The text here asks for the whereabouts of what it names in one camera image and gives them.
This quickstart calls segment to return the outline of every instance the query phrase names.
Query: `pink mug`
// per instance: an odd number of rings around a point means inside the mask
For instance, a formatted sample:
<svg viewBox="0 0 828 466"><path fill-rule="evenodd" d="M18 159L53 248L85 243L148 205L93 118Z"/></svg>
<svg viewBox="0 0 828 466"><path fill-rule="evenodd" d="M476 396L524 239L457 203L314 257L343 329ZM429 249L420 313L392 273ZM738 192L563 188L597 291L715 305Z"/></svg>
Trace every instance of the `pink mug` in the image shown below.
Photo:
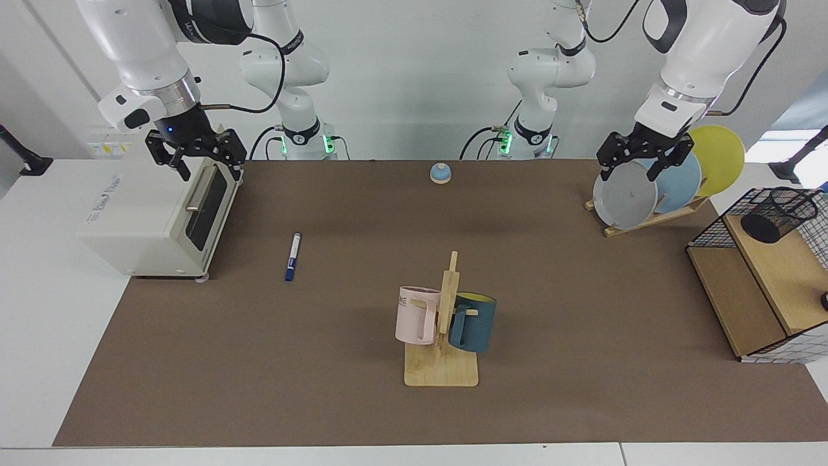
<svg viewBox="0 0 828 466"><path fill-rule="evenodd" d="M397 306L397 340L411 345L431 345L436 334L440 292L417 286L400 287Z"/></svg>

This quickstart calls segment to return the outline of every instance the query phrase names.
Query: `label sticker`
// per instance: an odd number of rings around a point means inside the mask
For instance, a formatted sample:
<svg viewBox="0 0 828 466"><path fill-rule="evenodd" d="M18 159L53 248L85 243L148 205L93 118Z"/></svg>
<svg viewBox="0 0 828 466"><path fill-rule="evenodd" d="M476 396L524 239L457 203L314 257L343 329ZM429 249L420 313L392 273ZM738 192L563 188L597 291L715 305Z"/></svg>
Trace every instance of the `label sticker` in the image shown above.
<svg viewBox="0 0 828 466"><path fill-rule="evenodd" d="M112 195L118 190L118 187L121 186L122 180L123 173L116 173L112 179L109 180L106 188L98 197L98 202L95 203L95 207L92 207L92 212L89 213L88 217L86 217L86 225L93 225L98 222L100 217L103 215L106 206L109 204L109 200L112 199Z"/></svg>

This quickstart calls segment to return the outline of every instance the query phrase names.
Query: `black wire basket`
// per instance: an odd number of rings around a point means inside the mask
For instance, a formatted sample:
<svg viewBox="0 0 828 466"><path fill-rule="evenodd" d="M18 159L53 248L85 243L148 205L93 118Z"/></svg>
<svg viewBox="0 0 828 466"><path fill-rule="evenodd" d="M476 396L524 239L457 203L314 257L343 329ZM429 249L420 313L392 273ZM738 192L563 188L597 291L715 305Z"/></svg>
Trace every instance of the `black wire basket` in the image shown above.
<svg viewBox="0 0 828 466"><path fill-rule="evenodd" d="M819 210L813 196L790 187L773 189L767 199L742 217L742 228L757 241L776 243L803 223L816 218Z"/></svg>

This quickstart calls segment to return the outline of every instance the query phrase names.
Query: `yellow plate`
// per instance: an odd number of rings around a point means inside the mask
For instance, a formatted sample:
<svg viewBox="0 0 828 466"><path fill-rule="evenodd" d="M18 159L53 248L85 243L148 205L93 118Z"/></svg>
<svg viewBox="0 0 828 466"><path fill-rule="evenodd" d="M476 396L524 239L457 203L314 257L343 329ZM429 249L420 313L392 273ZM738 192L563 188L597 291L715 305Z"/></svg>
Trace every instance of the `yellow plate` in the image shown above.
<svg viewBox="0 0 828 466"><path fill-rule="evenodd" d="M714 124L693 129L690 136L696 142L693 153L707 178L698 195L713 196L733 186L744 169L742 139L724 126Z"/></svg>

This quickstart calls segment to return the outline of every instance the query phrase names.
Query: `brown paper mat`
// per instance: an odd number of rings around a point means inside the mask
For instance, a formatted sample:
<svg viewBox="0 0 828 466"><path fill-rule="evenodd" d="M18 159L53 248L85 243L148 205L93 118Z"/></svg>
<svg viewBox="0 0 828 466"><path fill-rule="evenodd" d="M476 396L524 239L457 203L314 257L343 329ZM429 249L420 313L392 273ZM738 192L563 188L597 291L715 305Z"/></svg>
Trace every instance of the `brown paper mat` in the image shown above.
<svg viewBox="0 0 828 466"><path fill-rule="evenodd" d="M130 282L55 446L828 440L805 367L735 361L684 251L711 206L608 240L594 162L452 167L250 163L212 279ZM452 249L499 301L480 385L407 388L397 287Z"/></svg>

